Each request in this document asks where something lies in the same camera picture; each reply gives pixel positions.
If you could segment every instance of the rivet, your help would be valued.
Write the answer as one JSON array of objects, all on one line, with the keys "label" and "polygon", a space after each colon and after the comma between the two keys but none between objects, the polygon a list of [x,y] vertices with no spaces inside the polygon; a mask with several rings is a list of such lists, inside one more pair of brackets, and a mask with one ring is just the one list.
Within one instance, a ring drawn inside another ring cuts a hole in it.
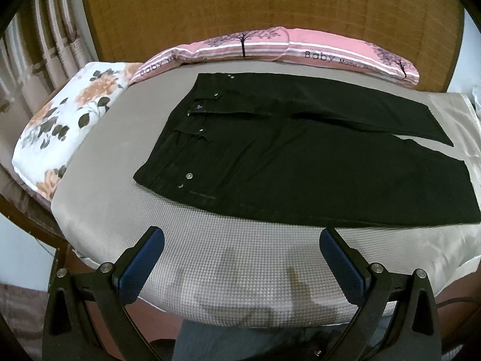
[{"label": "rivet", "polygon": [[426,278],[427,274],[423,269],[417,269],[416,274],[419,278]]},{"label": "rivet", "polygon": [[382,273],[384,271],[384,267],[380,263],[373,263],[371,265],[371,269],[372,269],[373,272],[375,272],[377,274]]},{"label": "rivet", "polygon": [[110,262],[105,262],[103,264],[100,265],[100,271],[102,273],[108,273],[109,271],[111,271],[112,269],[114,268],[114,265],[111,264]]},{"label": "rivet", "polygon": [[67,275],[67,269],[65,269],[65,268],[60,269],[59,271],[57,271],[57,277],[58,277],[58,278],[65,277],[66,275]]}]

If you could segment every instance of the curtain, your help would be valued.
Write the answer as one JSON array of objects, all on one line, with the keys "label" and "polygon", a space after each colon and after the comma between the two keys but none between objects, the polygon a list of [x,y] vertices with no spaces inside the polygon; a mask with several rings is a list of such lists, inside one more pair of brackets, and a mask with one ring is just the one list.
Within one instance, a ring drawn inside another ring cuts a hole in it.
[{"label": "curtain", "polygon": [[50,205],[22,183],[11,159],[32,116],[91,60],[69,0],[25,0],[0,38],[0,194],[44,227],[53,221]]}]

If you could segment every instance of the person's leg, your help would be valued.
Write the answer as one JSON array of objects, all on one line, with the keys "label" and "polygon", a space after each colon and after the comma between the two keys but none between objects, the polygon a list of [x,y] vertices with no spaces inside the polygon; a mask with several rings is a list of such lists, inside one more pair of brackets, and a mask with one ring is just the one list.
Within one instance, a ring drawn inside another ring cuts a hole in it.
[{"label": "person's leg", "polygon": [[295,343],[302,333],[302,328],[220,327],[184,320],[172,361],[237,361]]},{"label": "person's leg", "polygon": [[[369,348],[383,337],[391,317],[382,318]],[[316,337],[329,350],[347,324],[310,328],[256,329],[219,327],[184,320],[172,361],[239,361],[280,345],[306,342]]]}]

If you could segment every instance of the bed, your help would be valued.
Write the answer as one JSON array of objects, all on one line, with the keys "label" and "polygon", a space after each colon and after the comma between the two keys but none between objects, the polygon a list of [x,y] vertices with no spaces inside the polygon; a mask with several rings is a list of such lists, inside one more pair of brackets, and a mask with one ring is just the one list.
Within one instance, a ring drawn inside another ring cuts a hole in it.
[{"label": "bed", "polygon": [[[114,262],[149,226],[162,228],[166,248],[141,297],[163,310],[220,326],[298,327],[347,322],[356,309],[319,252],[321,229],[211,214],[169,201],[133,180],[197,74],[215,72],[324,77],[424,103],[454,147],[415,141],[464,160],[479,203],[481,126],[462,95],[418,92],[362,73],[278,62],[177,67],[122,93],[71,157],[51,203],[66,239],[92,267]],[[339,233],[367,261],[382,262],[388,270],[410,274],[423,268],[435,294],[474,271],[481,255],[480,224]]]}]

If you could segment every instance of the tree print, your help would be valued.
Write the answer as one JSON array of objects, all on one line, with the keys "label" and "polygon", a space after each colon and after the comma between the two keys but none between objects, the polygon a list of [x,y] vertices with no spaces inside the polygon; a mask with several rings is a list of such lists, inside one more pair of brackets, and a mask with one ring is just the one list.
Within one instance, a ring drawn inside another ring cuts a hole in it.
[{"label": "tree print", "polygon": [[374,43],[366,42],[366,44],[372,47],[376,55],[386,65],[396,64],[397,66],[399,66],[401,68],[401,71],[404,73],[404,78],[407,77],[406,67],[410,69],[414,68],[413,64],[411,64],[408,60],[400,57],[399,55],[391,53],[390,51],[387,51],[383,48],[380,48],[378,45],[375,45]]},{"label": "tree print", "polygon": [[238,39],[240,40],[240,44],[242,45],[242,56],[245,57],[245,41],[247,39],[251,39],[254,37],[270,39],[279,35],[280,34],[277,33],[275,28],[269,28],[268,30],[243,31],[235,32],[230,35],[216,36],[215,38],[210,38],[206,40],[205,43],[209,46],[220,46],[225,42],[230,42],[234,39]]}]

